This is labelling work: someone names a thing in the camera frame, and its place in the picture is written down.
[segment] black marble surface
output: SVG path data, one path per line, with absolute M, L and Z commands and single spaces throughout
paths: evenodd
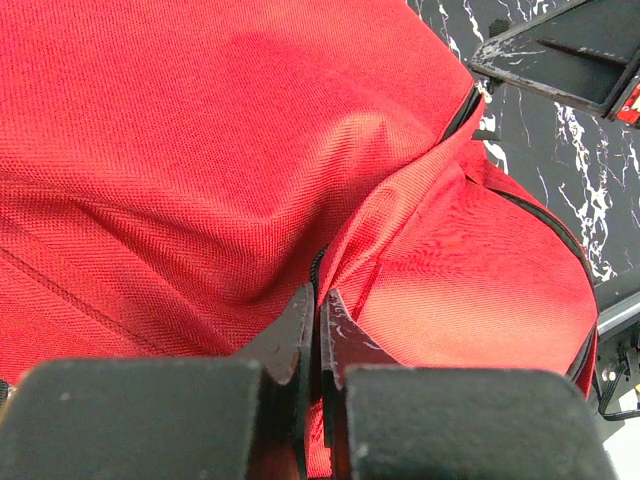
M 408 0 L 408 5 L 467 63 L 495 19 L 517 25 L 564 2 Z M 500 137 L 485 142 L 490 158 L 575 232 L 596 278 L 606 281 L 640 267 L 640 131 L 509 85 L 486 99 L 483 127 Z

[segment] red bag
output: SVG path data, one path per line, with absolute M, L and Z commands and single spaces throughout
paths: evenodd
M 587 393 L 589 265 L 471 139 L 471 76 L 402 2 L 21 0 L 0 33 L 0 378 L 231 354 L 329 244 L 320 300 L 398 361 Z

